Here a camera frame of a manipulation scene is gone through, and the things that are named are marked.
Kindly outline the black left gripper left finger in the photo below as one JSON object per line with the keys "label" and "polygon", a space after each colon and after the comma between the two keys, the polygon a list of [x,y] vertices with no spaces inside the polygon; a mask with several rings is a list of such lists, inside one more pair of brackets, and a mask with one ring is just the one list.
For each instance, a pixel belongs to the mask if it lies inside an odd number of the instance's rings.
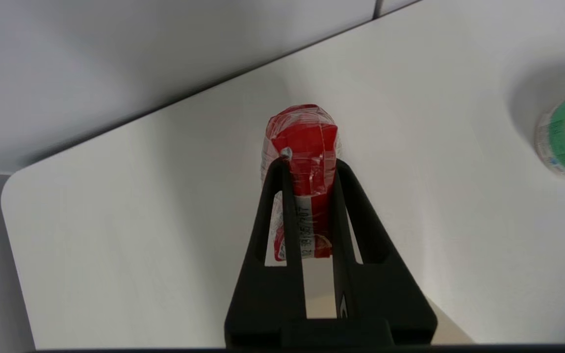
{"label": "black left gripper left finger", "polygon": [[[276,194],[282,195],[285,266],[265,265]],[[291,172],[284,159],[269,167],[257,215],[225,321],[228,349],[281,347],[281,331],[307,317],[300,232]]]}

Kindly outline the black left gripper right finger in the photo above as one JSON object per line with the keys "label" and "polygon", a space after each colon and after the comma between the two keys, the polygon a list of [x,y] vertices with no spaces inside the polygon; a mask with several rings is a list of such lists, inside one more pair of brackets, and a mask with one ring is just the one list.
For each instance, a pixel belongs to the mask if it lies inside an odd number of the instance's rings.
{"label": "black left gripper right finger", "polygon": [[352,168],[339,159],[331,199],[334,290],[339,319],[378,328],[384,342],[432,342],[437,316]]}

